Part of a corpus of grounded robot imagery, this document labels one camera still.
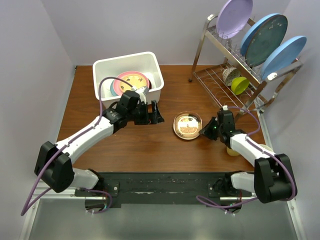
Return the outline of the small cream floral plate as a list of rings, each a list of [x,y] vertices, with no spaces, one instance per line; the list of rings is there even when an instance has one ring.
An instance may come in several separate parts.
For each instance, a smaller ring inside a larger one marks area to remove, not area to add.
[[[121,77],[126,83],[136,86],[137,88],[147,87],[148,80],[145,77],[142,77],[140,74],[127,74]],[[122,81],[119,82],[119,89],[124,93],[126,90],[130,90],[131,87]]]

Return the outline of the blue cream leaf plate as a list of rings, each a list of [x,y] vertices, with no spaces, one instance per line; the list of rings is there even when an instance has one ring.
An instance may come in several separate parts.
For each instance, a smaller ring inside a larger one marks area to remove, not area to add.
[[[116,91],[115,91],[114,83],[115,83],[115,81],[113,80],[113,81],[111,82],[111,84],[110,84],[110,92],[111,92],[111,94],[112,94],[113,97],[116,97],[116,96],[118,96],[118,94],[117,94]]]

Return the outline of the pink plastic plate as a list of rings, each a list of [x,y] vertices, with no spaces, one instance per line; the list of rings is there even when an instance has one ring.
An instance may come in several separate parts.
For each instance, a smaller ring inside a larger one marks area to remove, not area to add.
[[[146,79],[147,79],[147,82],[148,82],[148,88],[150,88],[150,81],[149,81],[149,79],[143,74],[143,73],[141,73],[141,72],[138,72],[138,71],[125,71],[125,72],[123,72],[123,73],[121,73],[119,76],[118,76],[118,78],[119,79],[121,79],[121,77],[123,77],[123,76],[125,76],[125,75],[128,75],[128,74],[139,74],[139,75],[142,75],[142,77],[145,77]],[[117,79],[115,79],[114,80],[114,90],[115,90],[115,92],[118,94],[118,96],[120,96],[120,95],[122,95],[123,94],[123,92],[120,90],[120,88],[119,88],[119,83],[120,83],[121,81],[120,80],[117,80]]]

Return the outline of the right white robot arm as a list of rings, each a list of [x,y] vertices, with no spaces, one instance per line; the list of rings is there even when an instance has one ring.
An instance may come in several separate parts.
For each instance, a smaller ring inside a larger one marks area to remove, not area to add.
[[[220,183],[230,197],[240,190],[256,195],[261,203],[290,201],[298,193],[290,158],[276,154],[251,139],[250,133],[236,129],[232,107],[223,106],[199,132],[210,140],[220,140],[226,147],[244,157],[253,167],[253,173],[235,171],[225,174]]]

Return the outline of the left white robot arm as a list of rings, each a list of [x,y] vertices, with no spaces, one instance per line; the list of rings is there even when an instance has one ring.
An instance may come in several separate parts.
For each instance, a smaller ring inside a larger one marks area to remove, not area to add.
[[[151,101],[151,107],[149,112],[140,94],[127,90],[118,102],[102,108],[93,122],[74,135],[57,143],[45,142],[40,147],[34,173],[56,193],[79,188],[99,196],[104,190],[103,177],[92,169],[74,168],[73,164],[92,146],[126,127],[128,122],[135,125],[163,123],[165,120],[155,100]]]

